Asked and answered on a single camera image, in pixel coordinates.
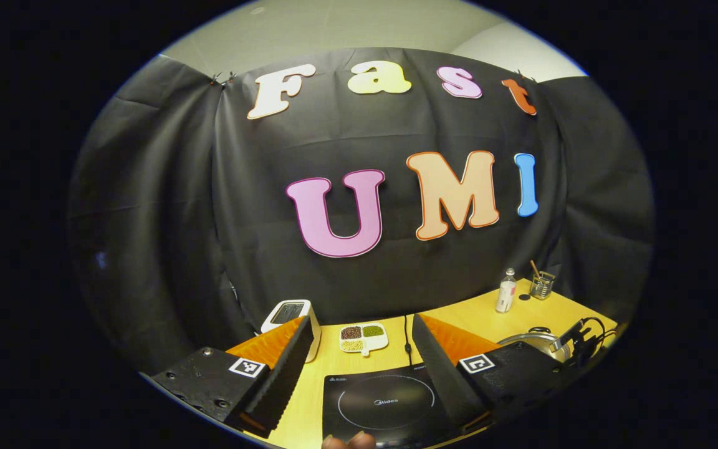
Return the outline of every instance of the wooden stick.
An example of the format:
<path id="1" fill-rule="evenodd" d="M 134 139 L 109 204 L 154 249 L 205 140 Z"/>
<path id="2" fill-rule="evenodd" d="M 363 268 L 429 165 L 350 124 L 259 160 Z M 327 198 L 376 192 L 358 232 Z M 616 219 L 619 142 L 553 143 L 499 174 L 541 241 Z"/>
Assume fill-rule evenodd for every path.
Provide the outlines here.
<path id="1" fill-rule="evenodd" d="M 536 269 L 536 264 L 533 261 L 530 261 L 530 267 L 534 269 L 534 273 L 536 273 L 536 278 L 539 279 L 539 281 L 541 281 L 542 276 L 539 275 L 539 270 Z"/>

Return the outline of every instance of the letter u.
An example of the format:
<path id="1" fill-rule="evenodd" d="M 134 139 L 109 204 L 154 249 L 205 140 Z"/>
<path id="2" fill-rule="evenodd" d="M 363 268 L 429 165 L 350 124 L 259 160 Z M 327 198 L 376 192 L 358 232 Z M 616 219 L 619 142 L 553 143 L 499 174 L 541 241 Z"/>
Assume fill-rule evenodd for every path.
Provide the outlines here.
<path id="1" fill-rule="evenodd" d="M 287 196 L 295 202 L 304 242 L 317 254 L 327 258 L 353 258 L 367 253 L 381 241 L 381 207 L 378 187 L 384 182 L 383 171 L 351 171 L 342 184 L 356 195 L 359 231 L 353 236 L 335 236 L 328 224 L 325 194 L 331 181 L 322 177 L 296 181 L 287 187 Z"/>

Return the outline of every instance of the black induction cooker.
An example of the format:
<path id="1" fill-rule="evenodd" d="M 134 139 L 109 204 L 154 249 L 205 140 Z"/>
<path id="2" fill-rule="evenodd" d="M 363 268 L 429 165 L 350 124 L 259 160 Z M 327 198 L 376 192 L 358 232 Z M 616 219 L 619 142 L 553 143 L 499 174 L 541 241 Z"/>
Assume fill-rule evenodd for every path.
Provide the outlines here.
<path id="1" fill-rule="evenodd" d="M 459 436 L 424 364 L 351 375 L 328 375 L 323 386 L 323 437 L 348 441 L 359 431 L 376 447 L 427 447 Z"/>

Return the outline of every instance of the letter i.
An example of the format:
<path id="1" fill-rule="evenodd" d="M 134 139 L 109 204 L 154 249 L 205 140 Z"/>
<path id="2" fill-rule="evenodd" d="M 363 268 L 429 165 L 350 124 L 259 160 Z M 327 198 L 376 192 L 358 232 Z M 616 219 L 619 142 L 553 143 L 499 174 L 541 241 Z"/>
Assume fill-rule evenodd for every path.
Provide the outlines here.
<path id="1" fill-rule="evenodd" d="M 536 203 L 536 182 L 534 180 L 534 165 L 536 159 L 532 154 L 517 153 L 514 163 L 519 167 L 520 201 L 517 215 L 531 216 L 539 209 Z"/>

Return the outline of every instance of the letter m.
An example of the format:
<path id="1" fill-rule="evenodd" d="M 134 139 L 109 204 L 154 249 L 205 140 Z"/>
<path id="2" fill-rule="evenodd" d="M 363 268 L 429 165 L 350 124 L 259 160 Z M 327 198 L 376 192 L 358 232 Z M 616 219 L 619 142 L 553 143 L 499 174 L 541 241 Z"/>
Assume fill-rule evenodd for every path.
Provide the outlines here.
<path id="1" fill-rule="evenodd" d="M 458 230 L 464 227 L 470 204 L 472 214 L 468 223 L 471 227 L 481 228 L 497 222 L 500 214 L 495 208 L 493 164 L 492 153 L 473 151 L 467 156 L 459 181 L 441 154 L 427 151 L 409 156 L 406 166 L 417 173 L 423 205 L 423 224 L 417 228 L 417 238 L 427 241 L 448 233 L 448 224 L 442 221 L 442 207 Z"/>

